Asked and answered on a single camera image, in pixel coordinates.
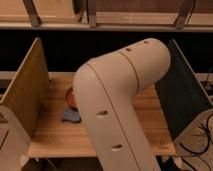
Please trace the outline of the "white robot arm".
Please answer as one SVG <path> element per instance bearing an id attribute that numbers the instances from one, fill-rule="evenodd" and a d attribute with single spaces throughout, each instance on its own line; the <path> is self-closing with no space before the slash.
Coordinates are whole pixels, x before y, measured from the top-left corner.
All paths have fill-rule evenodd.
<path id="1" fill-rule="evenodd" d="M 161 171 L 132 98 L 169 70 L 170 52 L 148 38 L 95 57 L 75 73 L 73 91 L 104 171 Z"/>

